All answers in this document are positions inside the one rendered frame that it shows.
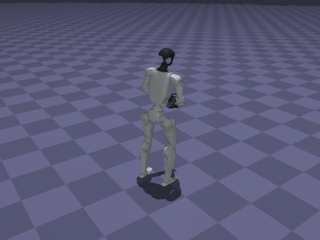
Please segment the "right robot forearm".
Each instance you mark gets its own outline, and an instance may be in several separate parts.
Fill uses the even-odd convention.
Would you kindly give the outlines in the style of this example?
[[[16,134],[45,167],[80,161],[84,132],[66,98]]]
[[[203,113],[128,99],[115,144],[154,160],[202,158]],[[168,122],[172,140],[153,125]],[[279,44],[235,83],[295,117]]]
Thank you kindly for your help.
[[[183,96],[183,98],[184,98],[184,96]],[[185,98],[184,98],[184,102],[185,102]],[[177,105],[177,106],[178,106],[178,108],[180,108],[183,104],[185,104],[185,103],[181,103],[181,104],[177,104],[177,103],[175,103],[175,105]]]

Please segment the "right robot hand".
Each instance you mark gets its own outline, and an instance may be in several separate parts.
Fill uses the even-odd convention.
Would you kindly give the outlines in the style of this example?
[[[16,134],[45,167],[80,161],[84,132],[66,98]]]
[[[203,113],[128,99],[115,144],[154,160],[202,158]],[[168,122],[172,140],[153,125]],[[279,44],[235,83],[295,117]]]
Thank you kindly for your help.
[[[175,101],[176,101],[176,99],[175,99]],[[172,102],[172,101],[171,101],[171,102]],[[170,105],[169,105],[168,103],[169,103]],[[167,105],[166,105],[166,106],[167,106],[169,109],[178,108],[178,106],[175,104],[176,102],[172,102],[173,104],[171,104],[170,102],[168,102],[168,103],[167,103],[168,106],[167,106]]]

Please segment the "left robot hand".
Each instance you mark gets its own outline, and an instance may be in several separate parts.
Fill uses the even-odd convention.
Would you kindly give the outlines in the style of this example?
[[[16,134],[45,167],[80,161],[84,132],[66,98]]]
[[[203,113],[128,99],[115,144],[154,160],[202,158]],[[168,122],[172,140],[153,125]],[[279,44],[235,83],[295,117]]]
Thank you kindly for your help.
[[[173,101],[173,102],[176,102],[176,101],[175,101],[175,98],[176,98],[177,96],[173,96],[173,95],[177,95],[177,94],[176,94],[176,93],[172,93],[172,94],[171,94],[171,97],[170,97],[169,100],[168,100],[168,102],[171,102],[171,103],[172,103],[172,101]]]

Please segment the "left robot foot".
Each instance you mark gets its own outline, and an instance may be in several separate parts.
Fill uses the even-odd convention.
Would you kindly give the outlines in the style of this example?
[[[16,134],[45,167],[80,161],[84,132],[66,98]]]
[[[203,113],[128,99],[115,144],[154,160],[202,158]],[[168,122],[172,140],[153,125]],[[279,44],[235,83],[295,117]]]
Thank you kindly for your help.
[[[144,175],[144,172],[142,172],[142,173],[139,175],[139,177],[140,177],[140,178],[144,178],[151,170],[152,170],[152,168],[151,168],[151,167],[148,167],[148,168],[146,169],[146,174]]]

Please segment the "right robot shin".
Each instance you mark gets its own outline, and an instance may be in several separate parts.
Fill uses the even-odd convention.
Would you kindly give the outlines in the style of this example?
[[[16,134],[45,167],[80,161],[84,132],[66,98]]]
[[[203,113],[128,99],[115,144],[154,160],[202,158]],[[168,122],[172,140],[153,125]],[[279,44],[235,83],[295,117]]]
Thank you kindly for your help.
[[[164,175],[164,181],[170,182],[170,177],[172,174],[172,169],[174,168],[175,164],[175,159],[176,159],[176,151],[174,149],[171,149],[168,152],[168,157],[164,157],[164,170],[165,170],[165,175]]]

